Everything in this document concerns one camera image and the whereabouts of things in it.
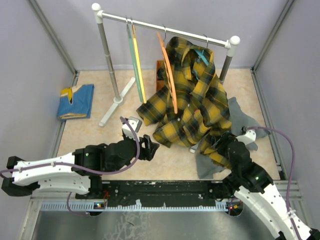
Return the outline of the yellow plaid shirt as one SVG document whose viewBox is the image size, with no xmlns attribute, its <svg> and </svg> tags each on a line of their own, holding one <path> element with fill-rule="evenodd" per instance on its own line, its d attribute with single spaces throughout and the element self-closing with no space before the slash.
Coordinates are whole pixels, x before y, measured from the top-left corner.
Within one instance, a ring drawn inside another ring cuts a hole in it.
<svg viewBox="0 0 320 240">
<path fill-rule="evenodd" d="M 164 68 L 164 86 L 137 110 L 145 125 L 156 125 L 152 134 L 160 144 L 177 144 L 190 148 L 199 145 L 199 152 L 218 166 L 229 169 L 230 162 L 211 147 L 211 137 L 231 130 L 227 93 L 216 70 L 211 78 L 193 82 L 190 71 L 189 42 L 174 36 L 166 45 L 172 69 L 178 113 L 174 113 L 168 79 Z"/>
</svg>

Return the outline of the blue hanger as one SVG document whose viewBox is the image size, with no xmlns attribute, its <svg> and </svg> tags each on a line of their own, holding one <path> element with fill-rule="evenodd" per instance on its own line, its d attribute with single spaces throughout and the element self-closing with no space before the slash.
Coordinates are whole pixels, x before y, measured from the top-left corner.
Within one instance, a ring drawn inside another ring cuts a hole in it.
<svg viewBox="0 0 320 240">
<path fill-rule="evenodd" d="M 194 83 L 211 79 L 216 73 L 216 67 L 213 63 L 214 54 L 207 47 L 188 43 L 189 46 L 189 68 L 191 79 Z"/>
</svg>

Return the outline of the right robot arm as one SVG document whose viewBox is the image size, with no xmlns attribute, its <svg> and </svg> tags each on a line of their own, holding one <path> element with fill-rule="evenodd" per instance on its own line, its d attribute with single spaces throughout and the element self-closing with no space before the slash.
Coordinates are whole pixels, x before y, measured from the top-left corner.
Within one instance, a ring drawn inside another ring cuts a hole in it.
<svg viewBox="0 0 320 240">
<path fill-rule="evenodd" d="M 231 173 L 222 181 L 224 194 L 242 201 L 276 240 L 318 240 L 319 230 L 300 220 L 267 171 L 252 161 L 247 145 L 256 137 L 255 131 L 248 129 L 239 136 L 227 131 L 211 141 L 212 147 L 227 158 L 231 167 Z"/>
</svg>

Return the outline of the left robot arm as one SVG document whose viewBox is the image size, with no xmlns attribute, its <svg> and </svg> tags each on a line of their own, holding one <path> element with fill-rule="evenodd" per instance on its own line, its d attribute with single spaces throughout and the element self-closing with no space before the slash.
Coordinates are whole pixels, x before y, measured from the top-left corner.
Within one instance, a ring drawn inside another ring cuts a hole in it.
<svg viewBox="0 0 320 240">
<path fill-rule="evenodd" d="M 138 161 L 151 161 L 159 144 L 144 135 L 138 140 L 125 136 L 117 143 L 88 145 L 50 159 L 26 161 L 8 158 L 1 170 L 1 189 L 11 197 L 30 196 L 33 192 L 70 192 L 82 198 L 103 195 L 103 175 L 116 175 Z"/>
</svg>

